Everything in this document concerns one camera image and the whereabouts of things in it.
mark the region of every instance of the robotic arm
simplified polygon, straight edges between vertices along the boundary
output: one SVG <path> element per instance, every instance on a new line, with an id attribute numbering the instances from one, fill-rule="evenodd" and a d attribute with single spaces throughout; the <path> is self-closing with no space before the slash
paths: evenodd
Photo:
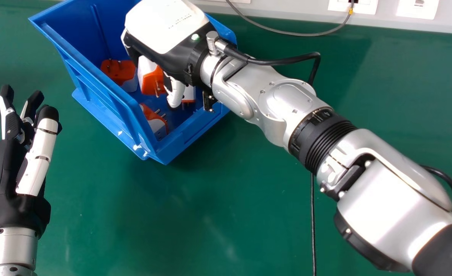
<path id="1" fill-rule="evenodd" d="M 0 92 L 0 275 L 36 276 L 37 242 L 51 216 L 44 199 L 46 173 L 56 136 L 61 132 L 58 111 L 36 91 L 21 115 L 13 107 L 9 85 Z"/>
<path id="2" fill-rule="evenodd" d="M 342 237 L 375 267 L 452 276 L 452 201 L 438 180 L 338 115 L 310 83 L 239 52 L 188 0 L 142 0 L 121 38 L 136 63 L 145 56 L 173 82 L 203 88 L 206 110 L 223 103 L 294 155 L 336 201 Z"/>

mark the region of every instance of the white outlet plate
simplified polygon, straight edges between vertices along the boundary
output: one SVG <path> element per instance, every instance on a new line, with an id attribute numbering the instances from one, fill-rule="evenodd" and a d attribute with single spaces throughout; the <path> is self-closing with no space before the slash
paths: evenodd
<path id="1" fill-rule="evenodd" d="M 328 10 L 349 12 L 349 0 L 329 0 Z M 378 9 L 378 0 L 359 0 L 359 3 L 354 4 L 354 13 L 376 14 Z"/>
<path id="2" fill-rule="evenodd" d="M 211 1 L 211 2 L 225 2 L 224 0 L 203 0 L 203 1 Z M 251 4 L 252 0 L 230 0 L 231 3 L 243 3 L 243 4 Z"/>
<path id="3" fill-rule="evenodd" d="M 438 7 L 439 0 L 400 0 L 396 16 L 433 20 Z"/>

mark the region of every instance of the blue plastic bin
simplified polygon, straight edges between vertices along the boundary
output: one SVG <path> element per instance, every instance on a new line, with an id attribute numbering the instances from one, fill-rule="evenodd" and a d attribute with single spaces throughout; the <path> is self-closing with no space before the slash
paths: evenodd
<path id="1" fill-rule="evenodd" d="M 76 86 L 72 96 L 139 158 L 168 164 L 229 110 L 220 103 L 203 110 L 197 91 L 194 106 L 169 111 L 166 97 L 126 93 L 100 70 L 103 60 L 129 59 L 120 36 L 126 13 L 139 0 L 65 0 L 30 18 L 61 54 Z M 234 33 L 209 17 L 219 34 L 236 43 Z M 166 112 L 170 133 L 158 141 L 139 103 Z"/>

